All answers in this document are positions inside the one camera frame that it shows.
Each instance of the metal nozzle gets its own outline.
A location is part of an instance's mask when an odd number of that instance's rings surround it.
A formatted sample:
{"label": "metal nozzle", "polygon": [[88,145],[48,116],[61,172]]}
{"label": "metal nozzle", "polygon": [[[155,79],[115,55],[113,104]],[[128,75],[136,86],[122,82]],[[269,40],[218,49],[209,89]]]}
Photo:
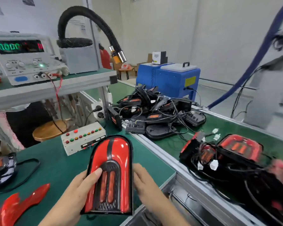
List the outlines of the metal nozzle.
{"label": "metal nozzle", "polygon": [[119,57],[119,59],[120,59],[120,61],[121,61],[122,63],[124,63],[124,62],[127,61],[127,59],[126,59],[126,57],[125,57],[123,51],[120,51],[120,52],[118,52],[117,54],[118,54],[118,57]]}
{"label": "metal nozzle", "polygon": [[114,51],[114,47],[112,45],[109,47],[109,49],[110,51]]}

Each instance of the blue hose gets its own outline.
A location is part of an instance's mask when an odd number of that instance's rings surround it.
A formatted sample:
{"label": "blue hose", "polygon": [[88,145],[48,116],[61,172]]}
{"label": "blue hose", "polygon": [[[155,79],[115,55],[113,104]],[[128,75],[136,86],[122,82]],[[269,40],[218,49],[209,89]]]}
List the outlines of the blue hose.
{"label": "blue hose", "polygon": [[222,95],[219,99],[211,103],[208,108],[211,109],[214,106],[218,105],[219,103],[223,102],[225,99],[227,99],[229,96],[231,96],[239,87],[243,85],[243,83],[251,76],[251,74],[254,72],[254,70],[257,68],[257,66],[262,61],[263,57],[267,53],[269,47],[272,44],[272,41],[274,39],[274,36],[277,34],[280,26],[283,23],[283,6],[280,9],[280,11],[277,13],[276,17],[274,18],[272,25],[270,26],[263,43],[261,47],[259,48],[256,56],[254,57],[253,61],[245,71],[245,73],[241,76],[241,78],[237,81],[237,83],[230,88],[228,92],[226,92],[224,95]]}

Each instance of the person's left hand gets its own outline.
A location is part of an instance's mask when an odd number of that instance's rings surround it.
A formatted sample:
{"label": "person's left hand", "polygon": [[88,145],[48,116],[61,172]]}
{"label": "person's left hand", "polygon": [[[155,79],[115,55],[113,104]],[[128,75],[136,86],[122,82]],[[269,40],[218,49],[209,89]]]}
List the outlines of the person's left hand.
{"label": "person's left hand", "polygon": [[98,181],[102,169],[98,168],[87,177],[86,173],[87,171],[83,171],[72,180],[39,226],[74,226],[79,221],[87,194]]}

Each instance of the digital display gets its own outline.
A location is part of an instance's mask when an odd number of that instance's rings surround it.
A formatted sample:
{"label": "digital display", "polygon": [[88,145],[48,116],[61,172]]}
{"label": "digital display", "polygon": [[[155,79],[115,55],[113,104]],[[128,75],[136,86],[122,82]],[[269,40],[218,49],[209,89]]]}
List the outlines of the digital display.
{"label": "digital display", "polygon": [[0,40],[0,54],[44,52],[40,40]]}

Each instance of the person's right hand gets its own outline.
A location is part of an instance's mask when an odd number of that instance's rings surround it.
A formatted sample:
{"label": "person's right hand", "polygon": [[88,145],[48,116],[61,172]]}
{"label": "person's right hand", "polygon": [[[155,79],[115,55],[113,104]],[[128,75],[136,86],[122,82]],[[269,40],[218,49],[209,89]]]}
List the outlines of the person's right hand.
{"label": "person's right hand", "polygon": [[155,213],[166,201],[169,201],[154,182],[145,168],[139,163],[133,164],[133,182],[141,202],[147,209]]}

